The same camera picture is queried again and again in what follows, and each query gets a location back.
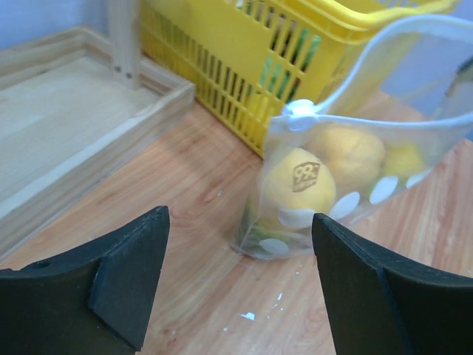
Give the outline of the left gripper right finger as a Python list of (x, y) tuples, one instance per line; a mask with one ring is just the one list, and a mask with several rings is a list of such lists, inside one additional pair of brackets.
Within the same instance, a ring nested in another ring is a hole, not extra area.
[(337, 354), (471, 354), (472, 279), (418, 263), (322, 213), (313, 250)]

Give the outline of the orange mango toy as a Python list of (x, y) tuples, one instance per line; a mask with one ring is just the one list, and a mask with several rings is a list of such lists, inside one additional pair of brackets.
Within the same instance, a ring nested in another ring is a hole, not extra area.
[(269, 221), (257, 216), (249, 200), (245, 204), (236, 238), (243, 254), (263, 260), (274, 259), (278, 253), (278, 244), (284, 241), (284, 236), (274, 230)]

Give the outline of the clear polka dot zip bag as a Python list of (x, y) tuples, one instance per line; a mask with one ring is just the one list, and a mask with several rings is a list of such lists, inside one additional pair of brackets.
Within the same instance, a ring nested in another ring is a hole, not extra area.
[(350, 226), (420, 183), (472, 130), (472, 23), (412, 16), (378, 32), (326, 99), (286, 104), (231, 248), (309, 254), (316, 213)]

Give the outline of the yellow banana toy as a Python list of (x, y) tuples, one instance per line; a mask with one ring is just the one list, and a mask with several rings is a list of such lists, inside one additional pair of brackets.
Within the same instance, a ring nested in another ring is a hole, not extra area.
[(414, 143), (391, 145), (387, 148), (383, 166), (386, 176), (397, 176), (400, 180), (426, 170), (423, 153)]

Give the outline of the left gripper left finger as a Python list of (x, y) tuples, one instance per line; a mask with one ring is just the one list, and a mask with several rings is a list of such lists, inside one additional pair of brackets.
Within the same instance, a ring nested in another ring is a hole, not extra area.
[(1, 271), (3, 354), (135, 354), (169, 239), (155, 207), (69, 251)]

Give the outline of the orange peach toy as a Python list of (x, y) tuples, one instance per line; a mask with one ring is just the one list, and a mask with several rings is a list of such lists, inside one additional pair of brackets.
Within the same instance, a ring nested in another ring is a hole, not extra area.
[(370, 186), (379, 176), (386, 154), (377, 136), (337, 125), (318, 129), (307, 150), (330, 170), (339, 195)]

